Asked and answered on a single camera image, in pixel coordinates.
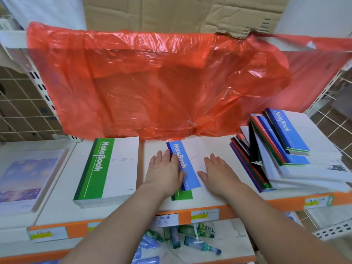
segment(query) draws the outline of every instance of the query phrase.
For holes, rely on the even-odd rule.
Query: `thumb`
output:
[[[206,180],[208,179],[208,174],[204,171],[198,171],[197,174],[201,178],[201,180],[206,183]]]
[[[185,177],[186,172],[185,171],[181,171],[178,175],[178,179],[179,179],[179,183],[182,183],[183,178]]]

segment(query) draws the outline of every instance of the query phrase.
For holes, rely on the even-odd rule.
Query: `price label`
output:
[[[307,198],[305,201],[305,209],[316,208],[316,207],[329,207],[331,206],[332,200],[333,200],[332,195]]]
[[[88,225],[88,231],[91,232],[95,229],[96,226],[98,226],[101,223],[101,221],[98,222],[89,222]]]
[[[220,218],[219,215],[219,208],[191,211],[191,223],[218,220]]]
[[[28,231],[33,243],[68,239],[65,226]]]
[[[178,213],[155,216],[149,228],[169,226],[178,226]]]

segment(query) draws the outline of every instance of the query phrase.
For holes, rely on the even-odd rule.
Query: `cardboard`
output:
[[[87,29],[273,33],[289,0],[83,0]]]

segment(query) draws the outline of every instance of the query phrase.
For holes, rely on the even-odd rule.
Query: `person's right hand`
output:
[[[237,186],[243,185],[232,168],[220,157],[214,154],[204,158],[207,173],[198,171],[198,176],[205,187],[215,195],[226,198]]]

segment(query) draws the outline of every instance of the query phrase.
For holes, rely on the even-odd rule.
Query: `translucent red plastic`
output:
[[[309,77],[300,66],[317,55],[282,53],[254,35],[101,33],[32,22],[27,44],[64,132],[90,140],[233,134],[266,106],[304,111],[346,62],[340,53],[314,74],[326,74],[321,85],[298,92]]]

